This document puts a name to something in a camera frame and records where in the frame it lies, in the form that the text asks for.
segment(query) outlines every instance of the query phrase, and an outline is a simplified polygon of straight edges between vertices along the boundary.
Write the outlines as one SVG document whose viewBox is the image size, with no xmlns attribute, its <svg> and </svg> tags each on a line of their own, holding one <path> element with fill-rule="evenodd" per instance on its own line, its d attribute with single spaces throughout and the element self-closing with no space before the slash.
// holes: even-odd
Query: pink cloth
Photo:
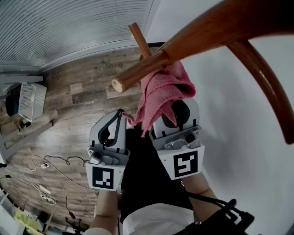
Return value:
<svg viewBox="0 0 294 235">
<path fill-rule="evenodd" d="M 171 101 L 192 98 L 196 94 L 181 62 L 154 70 L 141 80 L 142 97 L 135 120 L 127 117 L 132 125 L 144 121 L 142 137 L 162 113 L 176 125 Z"/>
</svg>

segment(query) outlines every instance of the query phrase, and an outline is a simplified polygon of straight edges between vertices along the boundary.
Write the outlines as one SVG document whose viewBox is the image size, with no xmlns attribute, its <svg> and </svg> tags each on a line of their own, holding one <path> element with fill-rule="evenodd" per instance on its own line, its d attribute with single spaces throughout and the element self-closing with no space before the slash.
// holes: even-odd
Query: wooden floor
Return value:
<svg viewBox="0 0 294 235">
<path fill-rule="evenodd" d="M 27 183 L 22 174 L 22 167 L 34 169 L 31 162 L 34 155 L 64 158 L 79 156 L 87 160 L 86 148 L 89 146 L 90 129 L 101 117 L 118 108 L 123 108 L 132 115 L 136 113 L 141 97 L 140 85 L 119 94 L 113 90 L 111 80 L 137 63 L 139 56 L 137 48 L 118 50 L 76 60 L 45 72 L 43 85 L 48 90 L 44 114 L 30 127 L 22 130 L 13 141 L 23 138 L 50 120 L 53 120 L 54 126 L 9 158 L 8 166 L 0 168 L 0 177 L 9 174 Z M 0 107 L 1 133 L 6 135 L 17 128 L 21 118 L 18 115 L 9 117 L 4 102 Z M 6 146 L 12 145 L 13 141 L 6 143 Z M 72 159 L 70 166 L 60 159 L 48 160 L 75 182 L 88 186 L 86 170 L 81 160 Z M 40 162 L 41 159 L 34 158 L 35 164 Z M 92 221 L 97 199 L 95 192 L 73 184 L 52 166 L 37 169 L 35 172 L 25 170 L 25 174 L 28 178 L 34 177 L 48 188 L 60 204 L 65 205 L 67 196 L 68 208 L 76 218 L 85 223 Z M 58 204 L 46 205 L 37 191 L 16 179 L 2 179 L 0 184 L 9 192 L 11 200 L 26 210 L 35 213 L 41 210 L 54 212 L 53 220 L 61 224 L 65 223 L 65 217 L 70 218 L 65 207 Z"/>
</svg>

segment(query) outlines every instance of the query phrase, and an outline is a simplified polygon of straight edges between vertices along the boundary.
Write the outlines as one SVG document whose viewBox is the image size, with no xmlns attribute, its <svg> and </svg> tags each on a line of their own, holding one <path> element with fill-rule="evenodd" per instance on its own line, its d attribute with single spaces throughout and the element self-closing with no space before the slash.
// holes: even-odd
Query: plastic basket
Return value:
<svg viewBox="0 0 294 235">
<path fill-rule="evenodd" d="M 29 122 L 43 114 L 47 87 L 37 83 L 22 83 L 18 114 Z"/>
</svg>

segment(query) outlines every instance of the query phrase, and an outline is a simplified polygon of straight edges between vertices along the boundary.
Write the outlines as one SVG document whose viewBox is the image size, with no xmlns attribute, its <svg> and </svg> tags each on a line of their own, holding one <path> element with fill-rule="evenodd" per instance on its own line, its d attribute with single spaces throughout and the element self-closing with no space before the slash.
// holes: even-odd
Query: white wall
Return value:
<svg viewBox="0 0 294 235">
<path fill-rule="evenodd" d="M 162 0 L 147 42 L 166 41 L 217 0 Z M 294 36 L 251 40 L 294 106 Z M 285 234 L 294 222 L 294 145 L 286 145 L 261 89 L 225 47 L 182 60 L 196 86 L 204 167 L 216 195 L 252 213 L 249 234 Z"/>
</svg>

